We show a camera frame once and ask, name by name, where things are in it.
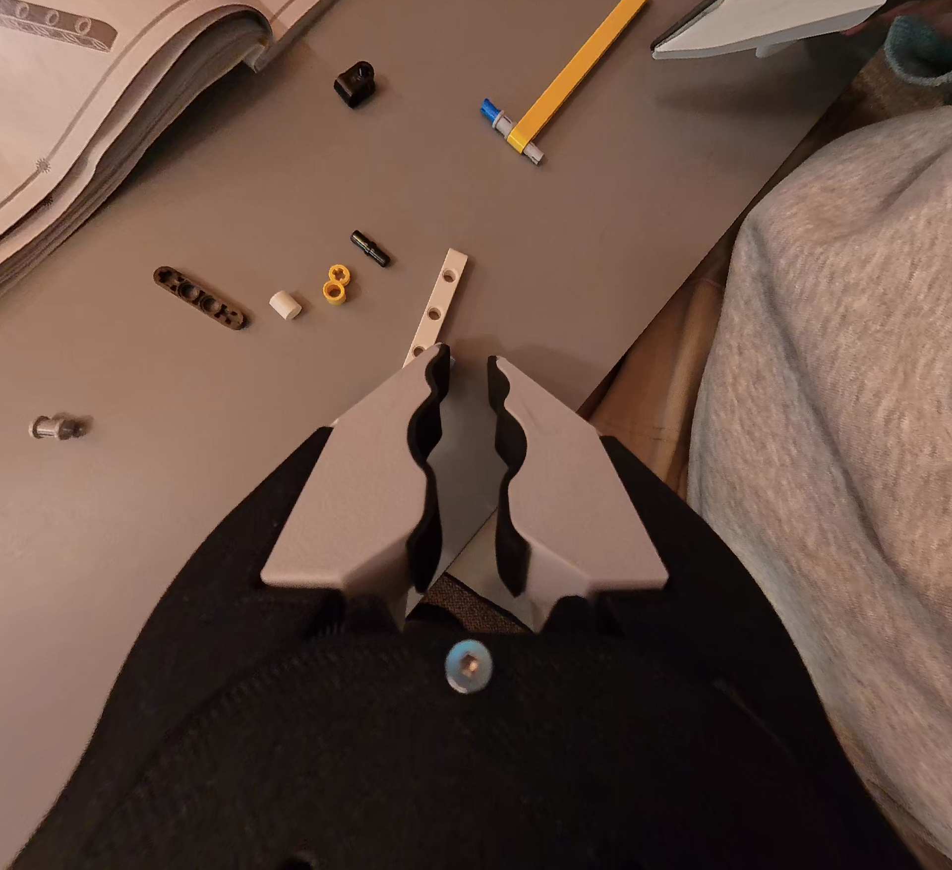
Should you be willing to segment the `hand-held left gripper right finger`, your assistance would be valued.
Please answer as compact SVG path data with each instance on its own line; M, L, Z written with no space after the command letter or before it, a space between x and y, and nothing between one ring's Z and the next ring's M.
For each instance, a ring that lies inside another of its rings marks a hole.
M505 465L495 557L541 628L557 602L664 588L669 574L596 428L504 357L487 360Z

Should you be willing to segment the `dark brown thin lego liftarm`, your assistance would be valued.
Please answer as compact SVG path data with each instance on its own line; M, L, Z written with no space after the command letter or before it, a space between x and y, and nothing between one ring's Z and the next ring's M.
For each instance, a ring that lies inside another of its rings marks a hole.
M248 323L247 315L243 310L233 306L222 296L207 289L178 269L159 267L154 270L152 278L161 288L220 326L231 330L241 330Z

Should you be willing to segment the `blue and grey lego pin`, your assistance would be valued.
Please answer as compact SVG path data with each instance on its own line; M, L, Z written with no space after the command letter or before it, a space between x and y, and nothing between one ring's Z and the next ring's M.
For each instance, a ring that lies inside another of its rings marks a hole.
M490 126L506 140L510 148L525 156L533 165L539 166L544 160L544 154L531 138L519 130L516 121L506 112L495 106L488 98L482 101L480 113Z

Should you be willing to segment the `black lego connector block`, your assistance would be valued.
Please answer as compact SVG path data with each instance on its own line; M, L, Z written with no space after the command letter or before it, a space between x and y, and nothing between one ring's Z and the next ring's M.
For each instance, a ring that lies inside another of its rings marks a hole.
M376 92L374 67L368 61L357 61L335 77L333 90L349 109L361 107Z

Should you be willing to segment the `white lego beam with holes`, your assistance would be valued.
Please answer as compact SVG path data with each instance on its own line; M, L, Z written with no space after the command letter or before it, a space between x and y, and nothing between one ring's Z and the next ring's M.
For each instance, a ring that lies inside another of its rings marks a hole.
M468 260L469 257L466 254L456 249L450 248L446 252L403 366L411 364L438 342L450 306L462 282Z

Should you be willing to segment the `teal sock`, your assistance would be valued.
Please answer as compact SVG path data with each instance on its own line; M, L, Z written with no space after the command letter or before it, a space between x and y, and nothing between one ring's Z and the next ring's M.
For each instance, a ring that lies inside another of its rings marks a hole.
M884 54L895 76L912 86L949 91L951 40L915 15L903 15L889 26Z

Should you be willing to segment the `long yellow lego beam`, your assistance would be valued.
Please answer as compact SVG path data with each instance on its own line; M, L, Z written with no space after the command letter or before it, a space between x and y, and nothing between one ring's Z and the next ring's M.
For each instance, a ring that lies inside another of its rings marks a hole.
M590 71L601 61L624 31L649 4L650 0L620 0L608 16L593 31L575 55L565 64L527 112L509 129L502 127L503 117L493 118L493 128L501 131L506 143L539 165L543 154L535 138L556 115Z

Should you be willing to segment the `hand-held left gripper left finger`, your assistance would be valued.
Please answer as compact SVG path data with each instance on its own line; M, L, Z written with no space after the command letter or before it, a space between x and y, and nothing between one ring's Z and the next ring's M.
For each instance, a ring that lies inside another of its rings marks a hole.
M373 597L397 626L429 588L443 531L429 464L442 434L450 349L434 344L333 424L261 571L277 588Z

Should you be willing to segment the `open lego instruction booklet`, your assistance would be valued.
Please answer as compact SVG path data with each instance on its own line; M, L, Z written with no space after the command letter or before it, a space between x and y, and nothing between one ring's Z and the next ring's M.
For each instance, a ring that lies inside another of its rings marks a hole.
M74 234L233 67L334 0L1 0L1 291Z

